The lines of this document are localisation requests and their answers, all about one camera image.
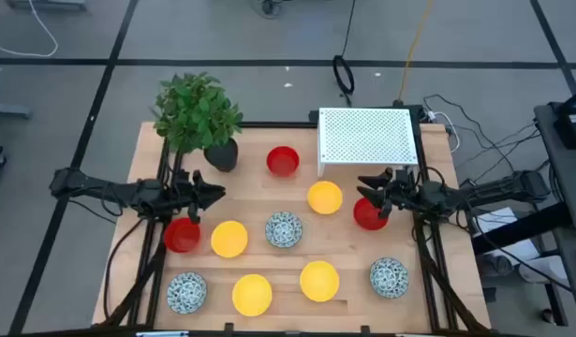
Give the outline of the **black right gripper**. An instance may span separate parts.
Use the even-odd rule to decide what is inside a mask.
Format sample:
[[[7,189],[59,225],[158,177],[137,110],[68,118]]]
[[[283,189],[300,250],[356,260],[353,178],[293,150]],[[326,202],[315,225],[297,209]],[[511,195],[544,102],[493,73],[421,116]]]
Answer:
[[[399,168],[395,171],[391,182],[391,198],[388,198],[385,191],[371,188],[384,188],[391,181],[393,176],[392,168],[385,168],[377,176],[359,176],[358,180],[370,187],[358,187],[358,192],[366,198],[372,206],[378,209],[378,218],[388,218],[391,207],[396,206],[399,210],[409,210],[413,212],[426,212],[427,206],[424,204],[418,186],[421,175],[415,174],[409,168]]]

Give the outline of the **black aluminium table frame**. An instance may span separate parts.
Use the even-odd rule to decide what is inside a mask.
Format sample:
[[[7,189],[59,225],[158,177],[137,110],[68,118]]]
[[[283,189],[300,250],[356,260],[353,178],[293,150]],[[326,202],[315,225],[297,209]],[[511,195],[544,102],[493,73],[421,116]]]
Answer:
[[[359,197],[358,177],[373,175],[373,166],[327,168],[326,176],[345,195],[341,211],[319,215],[305,194],[317,177],[317,127],[313,123],[247,122],[237,137],[237,168],[221,173],[201,153],[184,159],[186,170],[198,169],[209,183],[225,186],[227,194],[202,215],[202,230],[210,234],[226,213],[244,222],[250,242],[242,256],[216,256],[208,241],[187,254],[169,253],[136,296],[137,311],[116,317],[96,307],[93,326],[98,334],[118,330],[186,330],[214,334],[231,324],[235,333],[265,335],[299,333],[391,332],[464,334],[490,327],[469,236],[452,224],[428,230],[429,243],[414,241],[413,212],[394,211],[385,230],[359,228],[352,208]],[[278,146],[293,148],[300,157],[288,177],[271,174],[266,158]],[[303,223],[303,235],[290,248],[272,246],[265,224],[276,212],[292,212]],[[399,260],[408,270],[406,294],[398,299],[379,296],[371,287],[371,265],[382,257]],[[312,261],[332,264],[340,278],[335,296],[325,302],[309,300],[301,291],[300,275]],[[195,272],[207,284],[203,305],[180,315],[167,304],[167,289],[178,274]],[[273,300],[259,316],[241,315],[232,302],[235,283],[247,274],[260,274],[271,284]]]

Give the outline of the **white perforated metal shelf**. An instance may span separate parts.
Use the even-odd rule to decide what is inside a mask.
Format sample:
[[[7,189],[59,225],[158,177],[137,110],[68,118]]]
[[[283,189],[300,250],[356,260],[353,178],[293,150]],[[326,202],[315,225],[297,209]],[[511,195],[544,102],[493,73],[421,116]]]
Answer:
[[[418,165],[407,109],[321,108],[318,177],[327,165]]]

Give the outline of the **white paper sheets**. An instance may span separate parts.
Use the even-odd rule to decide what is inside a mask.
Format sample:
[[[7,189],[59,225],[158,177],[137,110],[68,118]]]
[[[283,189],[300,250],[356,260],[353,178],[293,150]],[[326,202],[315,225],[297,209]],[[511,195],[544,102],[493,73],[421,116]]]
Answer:
[[[481,232],[488,233],[494,229],[503,227],[509,223],[513,223],[516,220],[517,217],[510,207],[478,215],[474,220],[474,225],[478,228],[478,230],[477,233],[473,235],[473,237],[479,236]],[[522,261],[529,261],[539,257],[539,251],[537,247],[529,239],[504,246],[504,249],[508,251],[507,254],[499,249],[493,248],[491,251],[481,254],[481,256],[504,256],[513,266],[518,265],[519,262],[512,258],[510,254],[517,256]]]

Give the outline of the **grey furniture foot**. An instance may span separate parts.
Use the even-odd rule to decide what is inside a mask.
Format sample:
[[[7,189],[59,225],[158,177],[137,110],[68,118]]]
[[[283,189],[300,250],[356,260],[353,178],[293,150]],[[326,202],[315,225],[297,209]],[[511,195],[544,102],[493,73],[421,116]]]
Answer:
[[[0,115],[30,119],[32,111],[24,106],[0,104]]]

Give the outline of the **yellow mini bowl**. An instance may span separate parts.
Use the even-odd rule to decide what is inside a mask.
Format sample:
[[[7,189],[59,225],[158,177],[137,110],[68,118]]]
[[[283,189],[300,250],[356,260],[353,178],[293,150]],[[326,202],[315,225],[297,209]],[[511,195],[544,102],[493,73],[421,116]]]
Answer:
[[[219,224],[211,235],[211,246],[214,252],[224,258],[240,255],[248,244],[248,232],[245,226],[237,221],[225,221]]]
[[[233,305],[244,316],[264,314],[272,300],[271,284],[260,274],[247,274],[241,277],[232,289]]]
[[[329,181],[313,183],[307,192],[307,202],[314,212],[332,214],[337,212],[343,203],[343,192],[340,187]]]
[[[335,267],[329,262],[316,260],[309,262],[300,275],[301,291],[309,300],[325,302],[331,300],[340,286],[340,278]]]

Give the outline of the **dark grey side desk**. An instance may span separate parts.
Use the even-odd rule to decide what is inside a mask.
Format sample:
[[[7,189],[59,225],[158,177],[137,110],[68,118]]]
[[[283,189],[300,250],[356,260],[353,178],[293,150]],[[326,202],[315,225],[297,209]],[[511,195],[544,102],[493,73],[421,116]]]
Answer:
[[[576,150],[565,147],[554,129],[556,116],[550,105],[534,108],[542,140],[550,159],[570,219],[554,229],[558,251],[562,257],[569,284],[576,290]]]

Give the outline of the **green artificial plant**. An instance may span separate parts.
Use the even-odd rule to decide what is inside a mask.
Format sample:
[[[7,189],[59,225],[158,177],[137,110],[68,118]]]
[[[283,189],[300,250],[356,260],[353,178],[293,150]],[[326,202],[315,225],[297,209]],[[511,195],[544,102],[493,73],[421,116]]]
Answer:
[[[189,154],[224,146],[242,131],[244,115],[216,77],[206,72],[175,74],[159,85],[151,108],[154,130],[172,150]]]

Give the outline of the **blue patterned mini bowl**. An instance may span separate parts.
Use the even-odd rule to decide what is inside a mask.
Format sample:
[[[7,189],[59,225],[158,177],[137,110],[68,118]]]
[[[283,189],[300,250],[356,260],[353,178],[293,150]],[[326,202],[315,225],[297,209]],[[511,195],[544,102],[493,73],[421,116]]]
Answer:
[[[290,248],[303,235],[303,223],[292,212],[276,212],[265,224],[266,240],[277,248]]]
[[[382,257],[371,265],[369,280],[375,292],[389,300],[404,296],[409,285],[407,268],[391,257]]]
[[[206,296],[204,278],[195,272],[184,272],[171,280],[167,289],[167,304],[177,314],[194,314],[203,305]]]

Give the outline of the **black plant pot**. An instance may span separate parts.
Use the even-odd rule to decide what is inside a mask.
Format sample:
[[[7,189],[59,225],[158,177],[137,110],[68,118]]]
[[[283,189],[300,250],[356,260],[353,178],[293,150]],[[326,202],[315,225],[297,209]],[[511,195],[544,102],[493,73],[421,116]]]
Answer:
[[[231,172],[237,166],[238,144],[230,138],[225,145],[212,146],[204,150],[205,159],[221,172]]]

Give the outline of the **black chair base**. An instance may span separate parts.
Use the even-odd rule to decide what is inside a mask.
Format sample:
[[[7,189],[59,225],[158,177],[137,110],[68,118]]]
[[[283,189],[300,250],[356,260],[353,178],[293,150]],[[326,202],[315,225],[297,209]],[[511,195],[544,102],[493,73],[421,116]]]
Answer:
[[[248,0],[248,5],[260,17],[268,20],[280,16],[283,3],[287,0]]]

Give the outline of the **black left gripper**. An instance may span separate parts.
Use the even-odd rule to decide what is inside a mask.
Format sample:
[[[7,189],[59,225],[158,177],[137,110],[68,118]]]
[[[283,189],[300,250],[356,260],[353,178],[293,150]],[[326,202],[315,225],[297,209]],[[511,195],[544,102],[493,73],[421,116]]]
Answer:
[[[190,197],[192,186],[195,193]],[[179,214],[183,208],[187,208],[188,217],[192,223],[200,222],[199,210],[207,210],[226,195],[224,186],[206,183],[198,169],[193,172],[192,184],[189,181],[189,173],[187,171],[182,168],[173,171],[170,191],[174,213]],[[185,203],[185,197],[190,197],[190,201]]]

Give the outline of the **black monitor device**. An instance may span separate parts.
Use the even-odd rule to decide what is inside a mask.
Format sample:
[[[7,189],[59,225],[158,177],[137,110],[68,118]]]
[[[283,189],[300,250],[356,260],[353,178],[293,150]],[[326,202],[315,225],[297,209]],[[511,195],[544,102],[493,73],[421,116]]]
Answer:
[[[566,148],[576,149],[576,94],[554,109],[554,129]]]

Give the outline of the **red mini bowl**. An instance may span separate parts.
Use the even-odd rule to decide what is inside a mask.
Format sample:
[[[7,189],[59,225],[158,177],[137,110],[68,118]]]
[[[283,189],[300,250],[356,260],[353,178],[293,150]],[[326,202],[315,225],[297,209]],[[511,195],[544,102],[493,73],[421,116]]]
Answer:
[[[163,234],[165,246],[174,253],[188,253],[199,246],[201,231],[199,224],[189,217],[172,220]]]
[[[379,209],[366,198],[360,198],[354,205],[355,222],[366,230],[379,230],[388,224],[387,218],[379,217]]]
[[[300,157],[293,148],[278,146],[269,151],[266,164],[271,174],[288,177],[296,172],[300,164]]]

